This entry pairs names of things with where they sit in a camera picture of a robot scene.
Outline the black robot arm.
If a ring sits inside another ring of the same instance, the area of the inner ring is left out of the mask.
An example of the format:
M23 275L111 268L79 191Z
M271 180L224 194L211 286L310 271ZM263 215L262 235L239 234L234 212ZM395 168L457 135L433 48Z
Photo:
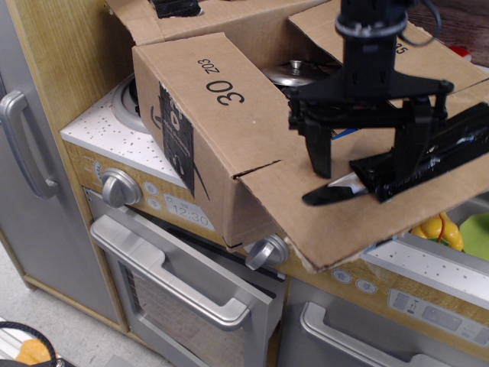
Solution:
M447 80L394 69L397 40L416 1L343 1L335 29L343 38L342 68L325 79L284 90L289 127L305 138L313 170L332 176L334 128L394 128L394 176L419 166L431 137L446 124Z

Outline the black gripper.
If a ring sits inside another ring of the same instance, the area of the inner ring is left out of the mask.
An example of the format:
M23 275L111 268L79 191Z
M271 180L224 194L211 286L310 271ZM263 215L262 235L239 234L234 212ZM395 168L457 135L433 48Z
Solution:
M336 21L343 37L342 68L325 79L305 86L286 88L289 99L289 127L305 132L306 148L313 170L332 176L331 126L359 127L387 123L378 106L394 100L403 102L402 122L396 127L393 166L395 179L402 181L417 169L432 135L433 110L436 118L446 117L446 96L454 89L447 80L410 76L394 69L397 39L406 21L361 23ZM306 125L306 118L317 124Z

